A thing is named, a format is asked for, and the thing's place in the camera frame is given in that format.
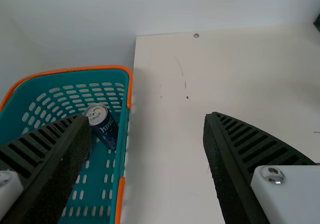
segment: metal screw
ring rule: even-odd
[[[273,184],[283,184],[285,181],[284,174],[274,166],[266,165],[260,169],[263,178]]]

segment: pull tab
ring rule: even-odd
[[[97,118],[100,115],[100,113],[98,111],[93,111],[88,113],[88,118],[90,120]]]

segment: teal plastic basket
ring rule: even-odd
[[[116,151],[107,149],[93,136],[92,152],[82,165],[59,224],[120,221],[123,186],[119,193],[118,186],[124,174],[132,76],[122,66],[92,68],[27,77],[16,83],[12,96],[2,102],[6,103],[0,112],[0,143],[68,115],[83,113],[92,103],[105,104],[119,124]]]

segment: white backdrop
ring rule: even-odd
[[[0,101],[14,82],[44,70],[44,63],[37,47],[0,5]]]
[[[4,0],[52,67],[132,66],[136,36],[312,22],[320,0]]]

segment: white table surface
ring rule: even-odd
[[[313,25],[193,34],[136,40],[122,223],[224,223],[202,139],[213,111],[320,162]]]

